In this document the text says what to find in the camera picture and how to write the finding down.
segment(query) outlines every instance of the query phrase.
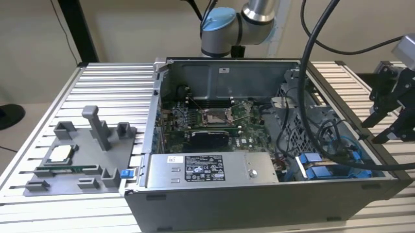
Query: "floor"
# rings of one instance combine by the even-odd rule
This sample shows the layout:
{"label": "floor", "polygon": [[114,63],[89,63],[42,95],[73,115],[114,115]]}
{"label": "floor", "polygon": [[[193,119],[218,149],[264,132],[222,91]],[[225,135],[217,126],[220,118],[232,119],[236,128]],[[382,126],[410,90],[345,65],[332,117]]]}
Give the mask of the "floor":
{"label": "floor", "polygon": [[[22,120],[10,128],[0,131],[0,146],[18,150],[50,103],[19,104],[25,109]],[[5,170],[15,153],[0,149],[0,174]]]}

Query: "motherboard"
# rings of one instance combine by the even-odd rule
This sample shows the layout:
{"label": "motherboard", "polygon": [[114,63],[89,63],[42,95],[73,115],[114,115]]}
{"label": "motherboard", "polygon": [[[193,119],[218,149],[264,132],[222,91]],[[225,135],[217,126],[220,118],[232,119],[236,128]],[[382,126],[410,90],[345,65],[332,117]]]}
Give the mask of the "motherboard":
{"label": "motherboard", "polygon": [[161,111],[165,153],[274,152],[253,100],[186,98],[168,106]]}

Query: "aluminum extrusion table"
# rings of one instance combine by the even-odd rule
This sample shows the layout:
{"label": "aluminum extrusion table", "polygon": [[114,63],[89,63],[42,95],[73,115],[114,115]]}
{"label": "aluminum extrusion table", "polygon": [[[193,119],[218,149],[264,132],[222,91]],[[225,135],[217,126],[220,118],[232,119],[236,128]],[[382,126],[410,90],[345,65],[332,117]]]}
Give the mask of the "aluminum extrusion table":
{"label": "aluminum extrusion table", "polygon": [[[372,102],[369,87],[346,66],[314,62],[318,72],[337,91],[357,117],[368,116]],[[77,68],[54,102],[25,141],[10,165],[0,176],[0,232],[140,232],[126,202],[118,193],[23,197],[23,184],[39,164],[54,139],[53,126],[70,120],[86,127],[83,105],[97,105],[98,116],[109,126],[128,121],[137,128],[129,167],[140,163],[141,143],[153,85],[152,64],[97,63]],[[396,119],[390,114],[370,131],[381,132]],[[415,144],[389,141],[384,144],[398,163],[415,162]],[[408,174],[415,178],[415,171]],[[301,224],[230,232],[415,232],[415,184],[392,199],[372,202],[345,222]]]}

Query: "beige wall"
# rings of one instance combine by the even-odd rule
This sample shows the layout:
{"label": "beige wall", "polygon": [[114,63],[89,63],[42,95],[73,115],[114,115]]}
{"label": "beige wall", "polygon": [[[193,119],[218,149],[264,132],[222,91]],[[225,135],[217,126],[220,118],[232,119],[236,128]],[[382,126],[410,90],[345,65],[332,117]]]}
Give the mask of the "beige wall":
{"label": "beige wall", "polygon": [[[200,8],[202,2],[196,0]],[[220,0],[240,9],[244,0]],[[312,26],[328,0],[308,0]],[[81,0],[97,54],[102,62],[152,62],[160,56],[198,56],[198,21],[180,0]],[[320,39],[337,49],[358,49],[415,32],[415,0],[342,0]],[[292,0],[278,57],[300,57],[305,34],[300,0]],[[344,60],[358,72],[380,60],[393,60],[390,46],[344,57],[314,48],[313,60]],[[266,45],[248,47],[248,57],[266,54]],[[49,102],[58,93],[74,61],[47,0],[0,0],[0,103]]]}
{"label": "beige wall", "polygon": [[[204,10],[206,0],[197,0]],[[217,6],[241,9],[244,0],[220,0]],[[200,21],[180,0],[81,0],[101,61],[152,62],[154,57],[200,56]],[[246,48],[262,57],[266,45]]]}
{"label": "beige wall", "polygon": [[[306,1],[305,22],[309,30],[328,2],[329,0]],[[300,3],[301,0],[292,0],[278,57],[301,57],[306,35],[300,26]],[[318,40],[338,50],[366,48],[404,33],[415,32],[413,9],[415,0],[342,0],[326,21]],[[342,60],[354,72],[372,72],[378,61],[396,60],[390,54],[393,45],[354,56],[333,54],[316,45],[310,60]]]}
{"label": "beige wall", "polygon": [[47,0],[0,0],[0,103],[49,102],[75,67]]}

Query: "power supply label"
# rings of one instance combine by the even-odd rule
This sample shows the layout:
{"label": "power supply label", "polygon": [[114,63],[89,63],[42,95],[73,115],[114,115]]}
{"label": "power supply label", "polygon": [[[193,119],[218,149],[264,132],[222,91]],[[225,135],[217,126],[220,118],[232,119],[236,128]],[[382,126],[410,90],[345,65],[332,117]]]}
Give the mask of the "power supply label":
{"label": "power supply label", "polygon": [[186,182],[225,180],[221,155],[185,156],[184,167]]}

